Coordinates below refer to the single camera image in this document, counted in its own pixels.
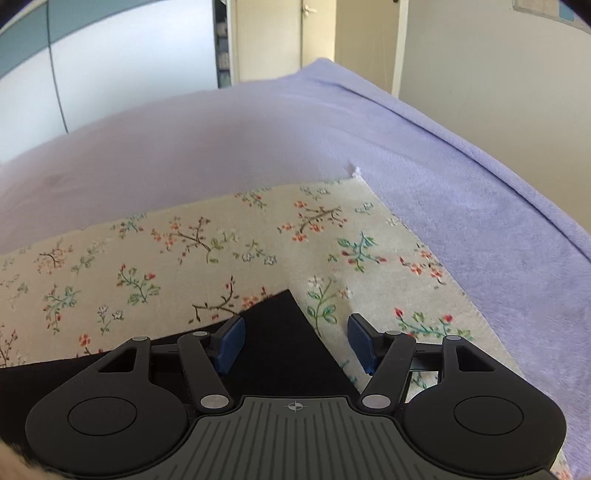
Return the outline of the black pants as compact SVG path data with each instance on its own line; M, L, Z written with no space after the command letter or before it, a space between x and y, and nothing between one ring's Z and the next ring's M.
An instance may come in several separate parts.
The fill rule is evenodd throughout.
M219 371L217 364L222 361L221 350L228 350L230 341L226 340L223 347L221 341L203 341L208 360L232 400L238 401L246 395L359 398L355 385L315 333L290 291L263 300L238 316L245 325L245 339L228 372ZM228 323L229 320L225 320L151 342L148 381L183 403L185 425L201 414L194 406L177 352L177 341L197 331L214 334ZM25 424L31 409L115 348L107 349L106 353L1 369L1 439L22 449L28 448L23 445L27 444ZM99 420L77 418L94 413L94 405L106 407L101 408ZM92 439L109 438L138 423L140 406L135 406L134 411L132 415L132 405L121 395L98 394L97 398L74 406L74 426L86 427L82 433L94 434L90 435Z

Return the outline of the cream open bedroom door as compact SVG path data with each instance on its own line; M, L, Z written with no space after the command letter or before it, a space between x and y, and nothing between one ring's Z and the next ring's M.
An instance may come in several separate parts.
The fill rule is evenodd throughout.
M338 1L335 62L400 96L409 1Z

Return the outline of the floral cream blanket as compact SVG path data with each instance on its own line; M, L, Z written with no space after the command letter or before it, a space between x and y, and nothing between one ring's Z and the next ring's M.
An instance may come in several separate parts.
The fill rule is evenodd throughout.
M346 318L514 360L431 250L360 178L256 189L138 214L1 259L1 364L100 353L140 333L211 326L283 290L338 361L369 380Z

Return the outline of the lavender bed sheet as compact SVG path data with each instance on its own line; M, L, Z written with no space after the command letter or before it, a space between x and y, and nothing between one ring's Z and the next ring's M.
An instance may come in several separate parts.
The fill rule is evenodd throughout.
M590 236L501 162L355 73L294 75L111 115L1 167L1 249L215 196L360 172L441 258L590 472Z

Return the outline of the dark shelf with items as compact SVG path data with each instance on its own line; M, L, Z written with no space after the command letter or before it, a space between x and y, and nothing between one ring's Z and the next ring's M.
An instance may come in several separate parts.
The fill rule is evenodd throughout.
M214 34L219 88L231 87L228 6L222 0L214 0Z

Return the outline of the far hallway door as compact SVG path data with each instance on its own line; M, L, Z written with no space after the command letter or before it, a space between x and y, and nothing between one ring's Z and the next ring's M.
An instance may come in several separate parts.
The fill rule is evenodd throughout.
M276 79L335 59L335 0L228 1L231 82Z

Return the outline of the white and teal wardrobe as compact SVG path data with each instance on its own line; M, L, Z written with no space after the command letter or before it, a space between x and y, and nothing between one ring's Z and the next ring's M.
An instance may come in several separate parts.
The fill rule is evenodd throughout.
M216 86L211 1L36 1L1 34L1 160Z

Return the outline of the wall map poster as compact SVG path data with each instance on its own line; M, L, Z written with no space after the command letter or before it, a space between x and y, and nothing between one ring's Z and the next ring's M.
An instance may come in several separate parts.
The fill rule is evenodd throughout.
M572 25L576 22L574 11L560 0L514 0L513 8Z

